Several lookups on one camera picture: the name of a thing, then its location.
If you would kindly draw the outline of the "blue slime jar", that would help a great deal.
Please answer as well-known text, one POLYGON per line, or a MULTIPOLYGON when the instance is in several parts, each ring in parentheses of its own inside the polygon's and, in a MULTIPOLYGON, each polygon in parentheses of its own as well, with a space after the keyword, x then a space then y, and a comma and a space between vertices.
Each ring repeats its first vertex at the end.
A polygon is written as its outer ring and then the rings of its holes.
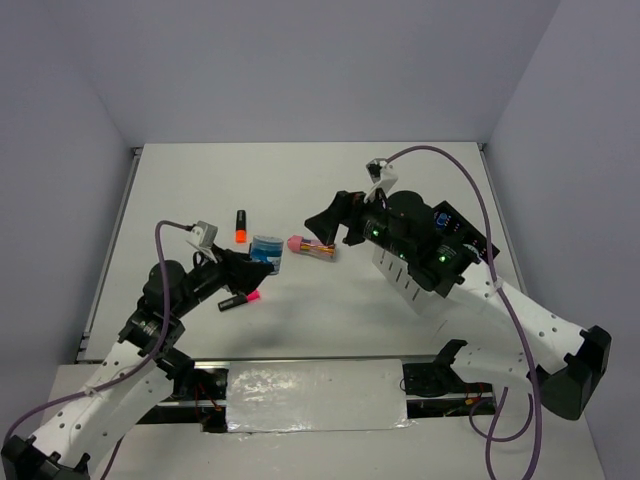
POLYGON ((253 261, 273 266, 272 275, 280 271, 284 241, 278 237, 254 235, 249 248, 249 255, 253 261))

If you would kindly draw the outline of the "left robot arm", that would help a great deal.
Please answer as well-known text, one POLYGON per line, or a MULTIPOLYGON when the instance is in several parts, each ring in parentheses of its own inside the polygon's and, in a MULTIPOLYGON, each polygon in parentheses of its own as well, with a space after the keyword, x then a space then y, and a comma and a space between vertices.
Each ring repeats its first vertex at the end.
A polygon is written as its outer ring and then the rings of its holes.
POLYGON ((174 260, 156 264, 94 374, 77 393, 53 401, 55 414, 36 431, 6 440, 1 450, 6 477, 90 478, 153 407, 195 389, 194 362, 175 346, 185 331, 182 317, 221 289, 253 292, 272 270, 269 263, 231 250, 217 250, 191 270, 174 260))

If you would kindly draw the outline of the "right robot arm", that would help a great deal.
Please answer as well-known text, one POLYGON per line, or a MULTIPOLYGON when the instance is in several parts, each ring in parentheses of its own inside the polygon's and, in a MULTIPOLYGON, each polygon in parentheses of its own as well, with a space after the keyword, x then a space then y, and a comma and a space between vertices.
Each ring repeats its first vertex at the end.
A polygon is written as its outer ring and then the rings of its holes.
POLYGON ((502 384, 565 420, 581 417, 606 372, 610 334, 560 318, 492 274, 496 249, 448 202, 430 207, 411 191, 339 191, 304 225, 324 245, 340 227, 348 246, 371 242, 374 264, 417 314, 473 313, 475 327, 444 337, 436 356, 442 389, 502 384))

